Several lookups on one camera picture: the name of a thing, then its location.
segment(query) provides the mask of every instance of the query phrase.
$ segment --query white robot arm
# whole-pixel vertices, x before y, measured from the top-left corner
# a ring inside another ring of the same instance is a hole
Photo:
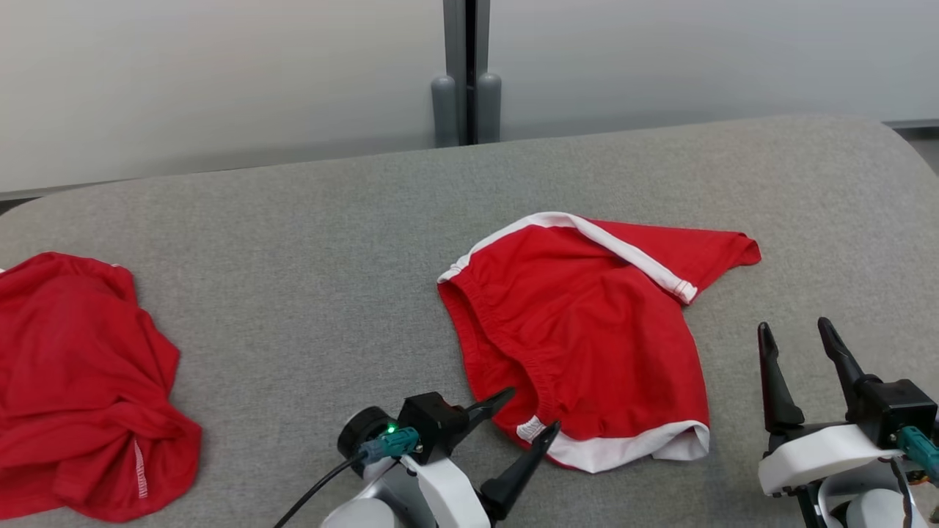
[[[936,404],[909,380],[865,374],[827,318],[825,353],[835,363],[848,406],[844,422],[804,425],[779,370],[769,325],[758,330],[763,417],[769,449],[758,475],[763,493],[798,498],[808,528],[926,528],[908,474],[939,484]]]
[[[413,427],[420,440],[401,457],[367,459],[353,469],[365,482],[351,501],[336,508],[324,528],[369,526],[393,528],[490,528],[504,520],[528,484],[561,424],[546,428],[498,478],[487,480],[477,493],[470,480],[449,459],[460,441],[490,419],[515,394],[505,389],[463,410],[447,404],[438,393],[412,396],[396,420],[377,407],[356,414],[339,437],[346,458],[389,431]]]

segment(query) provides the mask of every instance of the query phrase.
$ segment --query clothing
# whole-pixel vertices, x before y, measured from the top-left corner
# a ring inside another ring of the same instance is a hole
[[[760,261],[742,233],[527,216],[438,279],[477,398],[516,397],[494,422],[519,443],[555,420],[548,451],[590,473],[707,454],[707,395],[682,304]]]
[[[124,268],[44,253],[0,273],[0,519],[121,522],[185,492],[202,429],[167,399],[178,358]]]

